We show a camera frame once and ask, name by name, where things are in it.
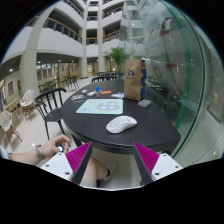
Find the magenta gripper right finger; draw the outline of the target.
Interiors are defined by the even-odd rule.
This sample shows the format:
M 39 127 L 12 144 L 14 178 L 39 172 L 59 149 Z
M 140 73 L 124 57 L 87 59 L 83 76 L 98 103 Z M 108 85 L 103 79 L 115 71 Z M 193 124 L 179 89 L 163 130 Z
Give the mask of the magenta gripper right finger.
M 157 154 L 136 142 L 133 145 L 133 155 L 141 176 L 140 184 L 143 186 L 182 169 L 167 153 Z

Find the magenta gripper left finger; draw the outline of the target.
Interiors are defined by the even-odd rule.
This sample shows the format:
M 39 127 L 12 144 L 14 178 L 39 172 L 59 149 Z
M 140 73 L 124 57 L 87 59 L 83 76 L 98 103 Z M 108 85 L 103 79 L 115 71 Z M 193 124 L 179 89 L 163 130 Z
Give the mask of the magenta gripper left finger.
M 88 142 L 67 154 L 64 152 L 55 154 L 41 166 L 41 169 L 79 185 L 91 154 L 92 143 Z

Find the person's forearm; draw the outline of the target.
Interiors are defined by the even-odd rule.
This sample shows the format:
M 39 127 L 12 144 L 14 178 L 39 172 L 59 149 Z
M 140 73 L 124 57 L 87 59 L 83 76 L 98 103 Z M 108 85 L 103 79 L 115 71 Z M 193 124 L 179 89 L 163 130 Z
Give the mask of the person's forearm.
M 12 161 L 37 166 L 42 160 L 36 156 L 35 149 L 19 154 L 10 154 L 9 159 Z

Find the person's left hand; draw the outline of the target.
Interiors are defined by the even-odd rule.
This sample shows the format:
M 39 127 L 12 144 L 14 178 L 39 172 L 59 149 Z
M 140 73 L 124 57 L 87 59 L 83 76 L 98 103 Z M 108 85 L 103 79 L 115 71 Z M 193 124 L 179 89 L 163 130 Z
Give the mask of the person's left hand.
M 64 148 L 64 152 L 67 153 L 70 146 L 70 139 L 64 134 L 61 134 L 48 140 L 39 148 L 39 151 L 45 158 L 51 158 L 60 151 L 57 144 L 61 145 Z

